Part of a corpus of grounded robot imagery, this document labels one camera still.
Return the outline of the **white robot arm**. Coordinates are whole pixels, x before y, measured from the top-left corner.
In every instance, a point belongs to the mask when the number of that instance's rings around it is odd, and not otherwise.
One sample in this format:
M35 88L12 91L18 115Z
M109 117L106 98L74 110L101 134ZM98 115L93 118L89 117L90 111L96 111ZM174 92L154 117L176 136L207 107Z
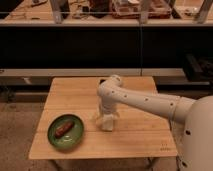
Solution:
M183 124L180 171L213 171L213 95L194 100L131 90L122 83L118 75L100 81L97 94L101 115L114 113L121 103Z

